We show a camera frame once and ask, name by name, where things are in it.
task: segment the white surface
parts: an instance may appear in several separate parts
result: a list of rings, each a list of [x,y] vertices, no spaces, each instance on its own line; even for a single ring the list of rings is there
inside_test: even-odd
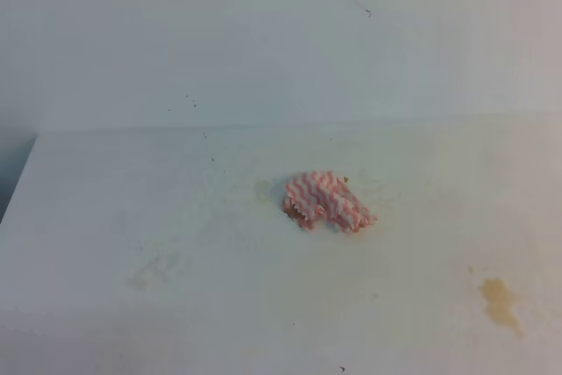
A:
[[[561,130],[42,136],[0,227],[2,373],[558,374]],[[323,168],[377,226],[309,234],[270,201]],[[484,312],[494,277],[522,338]]]
[[[0,0],[0,121],[561,111],[560,27],[559,0]]]

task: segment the white tabletop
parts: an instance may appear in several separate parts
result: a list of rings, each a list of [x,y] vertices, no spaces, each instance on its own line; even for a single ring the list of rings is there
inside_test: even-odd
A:
[[[0,226],[0,373],[560,374],[561,133],[39,137]],[[301,231],[278,202],[310,169],[348,177],[379,223]]]

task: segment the table surface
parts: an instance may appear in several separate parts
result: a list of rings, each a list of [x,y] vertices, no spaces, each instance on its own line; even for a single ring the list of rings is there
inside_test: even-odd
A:
[[[0,226],[0,372],[558,374],[562,119],[61,133]],[[288,177],[379,216],[308,233]]]

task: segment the striped wrapper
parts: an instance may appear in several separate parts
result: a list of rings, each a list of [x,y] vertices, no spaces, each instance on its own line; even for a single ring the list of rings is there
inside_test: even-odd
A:
[[[318,220],[326,220],[343,232],[357,232],[377,221],[332,171],[302,173],[285,189],[285,212],[295,217],[301,227],[312,229]]]

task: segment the brown stain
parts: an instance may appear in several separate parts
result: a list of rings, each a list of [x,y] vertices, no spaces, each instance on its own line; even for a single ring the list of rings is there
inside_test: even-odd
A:
[[[482,296],[486,299],[486,314],[497,325],[511,328],[514,333],[522,337],[524,332],[519,320],[511,310],[512,305],[519,296],[509,290],[500,278],[487,278],[479,287]]]

